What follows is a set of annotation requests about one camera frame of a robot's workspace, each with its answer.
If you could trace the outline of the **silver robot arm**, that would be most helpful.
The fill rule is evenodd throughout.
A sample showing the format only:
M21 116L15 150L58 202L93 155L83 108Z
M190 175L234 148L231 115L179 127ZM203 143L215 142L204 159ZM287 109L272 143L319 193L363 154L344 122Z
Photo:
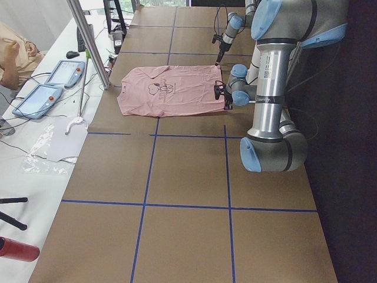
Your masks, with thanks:
M233 66L224 94L232 104L254 102L253 124L241 139L243 166L250 172L288 172L301 167L307 141L284 109L289 60L297 47L341 41L348 1L246 1L243 16L230 14L220 50L229 50L242 27L251 29L259 62Z
M226 30L222 34L215 32L213 35L212 43L219 42L219 53L215 61L215 66L218 66L223 56L228 52L233 44L234 39L238 33L241 33L241 29L250 28L253 22L254 15L260 1L249 0L245 1L245 14L239 15L236 12L230 12L227 14Z

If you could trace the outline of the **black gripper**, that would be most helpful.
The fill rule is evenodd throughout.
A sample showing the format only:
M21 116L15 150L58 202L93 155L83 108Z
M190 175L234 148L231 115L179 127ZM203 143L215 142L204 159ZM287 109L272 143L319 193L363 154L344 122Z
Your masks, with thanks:
M220 65L220 63L221 63L221 61L223 59L224 53L228 52L231 46L232 46L231 43L229 44L229 43L227 43L227 42L225 42L223 40L220 41L220 45L219 45L219 50L220 51L219 51L219 53L217 55L217 59L215 61L215 66Z
M223 96L224 96L224 110L232 110L233 109L232 95L229 93L223 93Z

